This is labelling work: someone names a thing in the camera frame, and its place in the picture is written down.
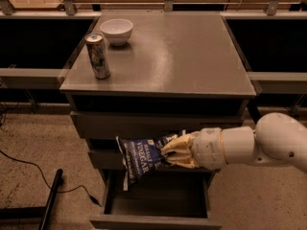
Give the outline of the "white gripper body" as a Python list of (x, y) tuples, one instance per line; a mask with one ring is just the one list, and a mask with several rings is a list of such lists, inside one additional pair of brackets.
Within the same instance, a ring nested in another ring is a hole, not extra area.
[(217, 170), (223, 167), (221, 132), (222, 130), (216, 127), (203, 128), (195, 134), (192, 153), (200, 167), (208, 170)]

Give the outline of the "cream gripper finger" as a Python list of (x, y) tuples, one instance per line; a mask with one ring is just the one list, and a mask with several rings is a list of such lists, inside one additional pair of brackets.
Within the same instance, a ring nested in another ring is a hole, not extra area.
[(191, 133), (184, 134), (170, 141), (162, 150), (161, 153), (166, 155), (170, 152), (188, 154), (191, 152), (193, 143), (193, 135)]
[(172, 165), (187, 169), (195, 169), (200, 166), (191, 153), (171, 153), (167, 156), (166, 160)]

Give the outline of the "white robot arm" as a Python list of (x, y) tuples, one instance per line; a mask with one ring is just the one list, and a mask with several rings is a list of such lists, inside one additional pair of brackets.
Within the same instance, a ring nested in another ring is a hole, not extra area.
[(307, 172), (307, 128), (283, 113), (269, 113), (254, 128), (204, 128), (169, 142), (161, 153), (172, 165), (218, 170), (228, 164), (293, 166)]

